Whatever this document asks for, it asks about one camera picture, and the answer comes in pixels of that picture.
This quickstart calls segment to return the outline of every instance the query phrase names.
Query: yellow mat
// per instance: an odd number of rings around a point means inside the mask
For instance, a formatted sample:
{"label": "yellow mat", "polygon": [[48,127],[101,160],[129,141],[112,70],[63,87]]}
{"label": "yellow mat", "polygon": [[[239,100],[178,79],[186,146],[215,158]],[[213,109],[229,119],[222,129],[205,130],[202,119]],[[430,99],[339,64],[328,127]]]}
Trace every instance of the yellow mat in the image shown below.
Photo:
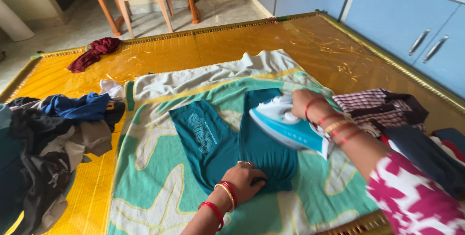
{"label": "yellow mat", "polygon": [[[80,97],[99,92],[100,79],[124,84],[148,72],[197,68],[241,59],[262,50],[284,49],[297,63],[335,94],[373,88],[414,95],[430,111],[428,131],[454,127],[465,132],[465,104],[401,62],[363,40],[324,14],[310,13],[224,25],[122,42],[113,54],[73,74],[66,67],[84,47],[42,54],[32,59],[0,95],[0,101],[19,96],[44,98],[52,94]],[[67,197],[69,206],[48,234],[106,234],[115,147],[122,125],[113,133],[114,149],[92,162],[80,164]],[[355,226],[379,227],[386,220],[378,212],[369,219],[337,229],[355,233]]]}

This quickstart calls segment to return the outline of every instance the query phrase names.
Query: red bangle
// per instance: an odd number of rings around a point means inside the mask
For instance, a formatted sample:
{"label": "red bangle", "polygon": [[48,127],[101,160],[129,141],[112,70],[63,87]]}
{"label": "red bangle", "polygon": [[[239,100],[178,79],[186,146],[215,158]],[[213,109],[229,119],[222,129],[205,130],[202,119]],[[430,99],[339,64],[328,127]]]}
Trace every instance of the red bangle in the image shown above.
{"label": "red bangle", "polygon": [[315,99],[311,100],[311,101],[307,104],[307,107],[305,107],[305,118],[307,119],[308,122],[311,122],[311,121],[308,119],[308,115],[307,115],[308,108],[310,107],[310,105],[314,104],[316,101],[326,101],[326,99],[325,99],[325,98],[315,98]]}
{"label": "red bangle", "polygon": [[221,213],[219,212],[218,208],[212,202],[202,202],[199,205],[199,208],[197,210],[199,210],[204,205],[210,207],[215,212],[215,214],[216,214],[216,216],[218,217],[218,220],[219,220],[219,228],[218,228],[217,231],[220,231],[223,228],[225,223],[223,221],[223,217],[221,216]]}
{"label": "red bangle", "polygon": [[344,125],[338,127],[337,130],[338,130],[339,132],[338,132],[336,129],[334,129],[334,130],[331,132],[330,135],[331,135],[331,137],[335,137],[335,136],[338,135],[342,130],[347,129],[347,128],[351,127],[351,126],[355,126],[355,124],[353,124],[353,123],[346,123],[346,124],[344,124]]}
{"label": "red bangle", "polygon": [[344,117],[344,115],[342,115],[342,114],[340,114],[340,113],[335,113],[335,114],[327,115],[327,116],[323,117],[322,119],[320,119],[320,120],[318,121],[318,125],[321,126],[321,124],[322,124],[324,121],[326,121],[326,120],[329,119],[329,118],[333,118],[333,117]]}
{"label": "red bangle", "polygon": [[229,182],[225,182],[225,181],[219,181],[218,183],[223,184],[226,186],[226,188],[228,188],[229,192],[231,193],[234,199],[234,203],[236,204],[235,206],[237,207],[238,201],[237,201],[236,192],[234,191],[233,186]]}
{"label": "red bangle", "polygon": [[357,136],[357,135],[359,135],[359,134],[361,134],[361,133],[363,133],[363,131],[360,130],[360,129],[357,129],[357,130],[354,131],[353,133],[349,134],[349,136],[342,138],[341,142],[340,142],[340,143],[337,143],[337,145],[338,145],[339,147],[341,147],[342,144],[345,144],[348,140],[350,140],[351,138],[353,138],[353,137],[355,137],[355,136]]}

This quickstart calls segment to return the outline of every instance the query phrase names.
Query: blue and white iron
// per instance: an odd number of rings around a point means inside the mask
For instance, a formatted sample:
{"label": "blue and white iron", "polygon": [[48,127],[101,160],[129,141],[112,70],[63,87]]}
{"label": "blue and white iron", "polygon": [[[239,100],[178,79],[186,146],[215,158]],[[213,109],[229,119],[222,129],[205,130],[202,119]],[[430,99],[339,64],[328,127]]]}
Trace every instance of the blue and white iron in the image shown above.
{"label": "blue and white iron", "polygon": [[276,96],[249,110],[253,121],[270,137],[294,150],[313,149],[325,160],[334,145],[329,136],[314,123],[308,123],[291,113],[292,96]]}

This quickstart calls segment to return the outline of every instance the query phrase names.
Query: white floor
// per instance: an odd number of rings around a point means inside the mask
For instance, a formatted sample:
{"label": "white floor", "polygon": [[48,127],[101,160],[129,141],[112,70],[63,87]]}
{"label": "white floor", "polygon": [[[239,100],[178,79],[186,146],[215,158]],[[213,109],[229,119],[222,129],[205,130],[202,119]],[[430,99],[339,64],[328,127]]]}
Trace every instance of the white floor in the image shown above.
{"label": "white floor", "polygon": [[[113,0],[106,0],[115,18],[119,16]],[[192,15],[187,8],[174,10],[171,25],[175,32],[230,23],[239,23],[266,18],[250,0],[200,0],[196,6],[201,12],[201,23],[192,24]],[[161,12],[132,16],[132,30],[136,38],[169,33]],[[125,34],[120,39],[130,39],[125,25]],[[31,39],[0,42],[0,49],[7,57],[0,62],[0,91],[15,77],[37,51],[50,52],[85,46],[103,37],[113,37],[97,0],[89,0],[76,11],[71,21],[63,26],[34,30]]]}

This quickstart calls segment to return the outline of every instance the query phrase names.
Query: cabinet handle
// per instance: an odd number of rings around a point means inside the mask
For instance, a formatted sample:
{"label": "cabinet handle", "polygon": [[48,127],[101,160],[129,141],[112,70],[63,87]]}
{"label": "cabinet handle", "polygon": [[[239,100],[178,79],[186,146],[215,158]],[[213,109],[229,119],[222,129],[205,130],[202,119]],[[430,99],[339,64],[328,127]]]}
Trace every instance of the cabinet handle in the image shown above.
{"label": "cabinet handle", "polygon": [[447,40],[447,38],[449,38],[449,36],[445,35],[444,37],[442,37],[439,41],[437,41],[434,44],[434,46],[431,48],[431,50],[426,54],[425,58],[423,59],[423,63],[426,63],[427,61],[429,61],[431,57],[433,57],[433,55],[439,51],[439,49],[444,44],[445,40]]}
{"label": "cabinet handle", "polygon": [[421,43],[423,42],[423,40],[425,39],[426,35],[431,31],[430,28],[426,29],[420,36],[418,36],[418,38],[415,40],[415,42],[413,43],[413,45],[410,47],[410,50],[408,50],[408,55],[412,55],[415,50],[418,48],[418,46],[421,45]]}

